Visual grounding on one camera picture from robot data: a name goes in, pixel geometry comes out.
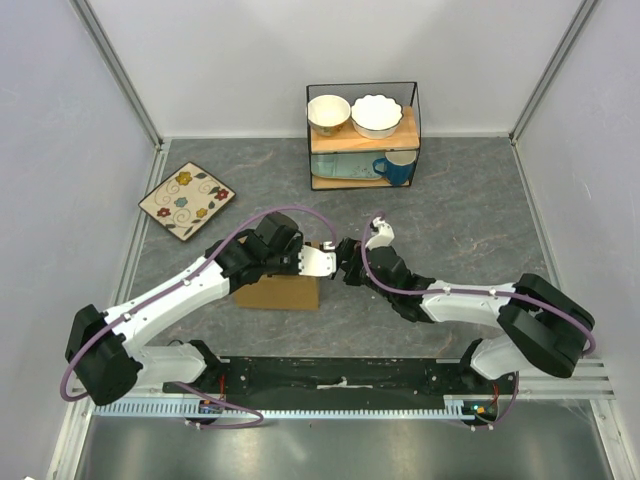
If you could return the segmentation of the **brown cardboard express box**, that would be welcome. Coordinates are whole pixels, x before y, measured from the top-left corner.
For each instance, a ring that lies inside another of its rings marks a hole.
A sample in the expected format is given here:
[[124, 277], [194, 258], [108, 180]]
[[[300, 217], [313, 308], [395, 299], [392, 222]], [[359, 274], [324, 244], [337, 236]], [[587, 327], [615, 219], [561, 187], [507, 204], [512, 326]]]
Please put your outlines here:
[[230, 293], [241, 308], [314, 311], [319, 309], [319, 278], [305, 275], [301, 254], [314, 248], [296, 237], [286, 245], [269, 245], [246, 237], [242, 251], [251, 263], [230, 278]]

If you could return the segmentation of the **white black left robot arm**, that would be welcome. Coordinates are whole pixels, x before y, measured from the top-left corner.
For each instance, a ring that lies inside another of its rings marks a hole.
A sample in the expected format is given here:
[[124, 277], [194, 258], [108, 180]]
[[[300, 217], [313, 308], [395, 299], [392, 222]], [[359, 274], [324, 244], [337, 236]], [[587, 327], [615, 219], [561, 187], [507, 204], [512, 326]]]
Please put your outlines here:
[[298, 273], [303, 237], [281, 212], [266, 214], [254, 228], [219, 240], [185, 271], [154, 289], [105, 311], [89, 304], [74, 315], [65, 349], [68, 375], [75, 375], [85, 396], [109, 405], [154, 373], [175, 374], [198, 393], [219, 382], [208, 353], [188, 343], [180, 352], [160, 355], [153, 366], [143, 349], [167, 327], [189, 313], [271, 274]]

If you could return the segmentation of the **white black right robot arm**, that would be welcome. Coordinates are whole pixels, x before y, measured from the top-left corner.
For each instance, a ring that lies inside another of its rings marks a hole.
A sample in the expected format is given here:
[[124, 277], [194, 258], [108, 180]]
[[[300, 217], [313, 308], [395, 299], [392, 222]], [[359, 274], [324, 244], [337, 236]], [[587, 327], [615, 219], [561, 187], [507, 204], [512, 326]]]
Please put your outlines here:
[[496, 286], [455, 285], [412, 272], [392, 246], [368, 250], [351, 238], [340, 242], [337, 262], [346, 284], [375, 291], [405, 320], [498, 331], [465, 351], [457, 377], [469, 393], [527, 369], [569, 378], [596, 346], [593, 316], [536, 274]]

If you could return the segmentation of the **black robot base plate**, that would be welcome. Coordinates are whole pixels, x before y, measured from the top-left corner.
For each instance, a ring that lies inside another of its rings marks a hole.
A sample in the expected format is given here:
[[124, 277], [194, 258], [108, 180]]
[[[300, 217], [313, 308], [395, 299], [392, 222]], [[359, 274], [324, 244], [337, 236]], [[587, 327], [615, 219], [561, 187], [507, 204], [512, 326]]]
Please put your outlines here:
[[444, 398], [510, 395], [515, 374], [487, 380], [457, 361], [426, 358], [241, 357], [192, 386], [255, 409], [439, 408]]

